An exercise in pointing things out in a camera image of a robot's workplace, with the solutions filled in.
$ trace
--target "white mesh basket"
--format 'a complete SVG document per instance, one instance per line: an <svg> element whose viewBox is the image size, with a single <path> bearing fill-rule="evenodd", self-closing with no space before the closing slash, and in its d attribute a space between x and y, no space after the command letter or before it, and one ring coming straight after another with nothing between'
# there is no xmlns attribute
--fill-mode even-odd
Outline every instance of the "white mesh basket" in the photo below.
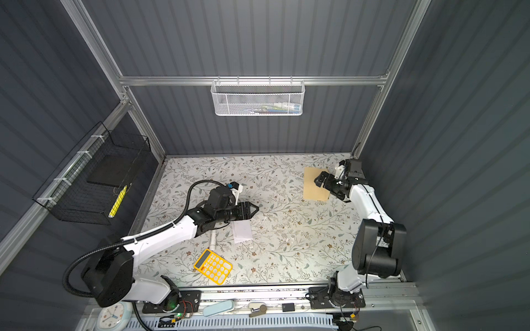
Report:
<svg viewBox="0 0 530 331"><path fill-rule="evenodd" d="M216 115L219 116L297 116L302 115L305 86L211 84Z"/></svg>

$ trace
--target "black wire basket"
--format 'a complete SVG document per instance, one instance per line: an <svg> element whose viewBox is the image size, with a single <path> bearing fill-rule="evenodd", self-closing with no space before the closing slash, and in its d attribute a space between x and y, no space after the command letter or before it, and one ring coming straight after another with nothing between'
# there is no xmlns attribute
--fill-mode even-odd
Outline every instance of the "black wire basket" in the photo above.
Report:
<svg viewBox="0 0 530 331"><path fill-rule="evenodd" d="M43 184L33 200L58 220L108 225L150 152L147 137L106 130L77 152L64 176L51 175L52 189Z"/></svg>

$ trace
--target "robotic arm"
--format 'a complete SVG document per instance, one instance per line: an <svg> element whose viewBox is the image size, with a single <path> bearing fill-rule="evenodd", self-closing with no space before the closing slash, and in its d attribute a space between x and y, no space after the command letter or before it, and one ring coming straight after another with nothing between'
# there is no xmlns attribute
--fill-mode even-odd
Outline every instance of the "robotic arm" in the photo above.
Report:
<svg viewBox="0 0 530 331"><path fill-rule="evenodd" d="M216 229L220 222L228 225L231 221L248 220L259 211L259 207L250 202L238 202L242 187L236 182L212 189L207 201L188 210L190 192L181 217L137 235L106 238L100 242L99 251L85 254L84 258L90 256L90 259L81 278L90 293L75 290L68 283L73 267L84 258L78 259L65 272L65 289L75 295L94 297L101 307L129 300L163 303L167 310L171 310L180 301L177 286L167 277L135 272L139 264L170 246Z"/></svg>
<svg viewBox="0 0 530 331"><path fill-rule="evenodd" d="M341 291L358 292L363 284L367 285L368 277L373 280L398 276L407 230L404 225L394 223L383 210L374 188L368 185L361 161L343 160L335 168L334 175L322 172L315 184L346 203L352 202L362 219L351 251L352 263L330 279L330 300ZM382 241L387 247L380 246Z"/></svg>

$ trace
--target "floral pattern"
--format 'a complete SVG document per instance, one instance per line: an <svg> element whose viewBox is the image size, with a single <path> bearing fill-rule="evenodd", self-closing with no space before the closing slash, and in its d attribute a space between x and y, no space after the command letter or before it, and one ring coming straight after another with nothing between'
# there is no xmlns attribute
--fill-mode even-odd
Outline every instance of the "floral pattern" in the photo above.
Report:
<svg viewBox="0 0 530 331"><path fill-rule="evenodd" d="M241 201L260 207L252 218L254 240L234 244L231 226L218 230L216 253L233 264L224 284L324 280L351 261L360 223L352 203L332 195L304 200L304 167L333 171L348 154L173 158L153 199L143 231L177 217L189 186L201 179L243 185ZM206 200L213 184L197 185L190 206ZM139 271L164 274L179 286L213 285L194 263L208 248L209 233L186 240L146 260Z"/></svg>

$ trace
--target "black mounting plate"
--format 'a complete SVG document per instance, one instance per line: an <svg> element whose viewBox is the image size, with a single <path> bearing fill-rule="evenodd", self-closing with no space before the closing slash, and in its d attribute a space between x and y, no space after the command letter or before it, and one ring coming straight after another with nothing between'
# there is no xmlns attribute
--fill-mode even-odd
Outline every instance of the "black mounting plate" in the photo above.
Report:
<svg viewBox="0 0 530 331"><path fill-rule="evenodd" d="M333 305L328 298L327 287L313 287L309 288L309 301L311 309L325 309L325 308L340 308L339 305ZM344 302L342 308L364 308L366 303L364 301L363 291L350 294L348 292L336 291L332 298L335 302Z"/></svg>
<svg viewBox="0 0 530 331"><path fill-rule="evenodd" d="M193 312L199 311L199 304L200 304L200 295L201 291L180 291L180 295L182 296L182 299L184 301L191 302L193 305ZM142 308L142 313L144 314L166 314L162 310L162 304L155 305L154 303L145 303L144 307ZM177 312L184 312L184 305L179 305L174 313ZM186 303L186 313L191 312L191 307L188 303Z"/></svg>

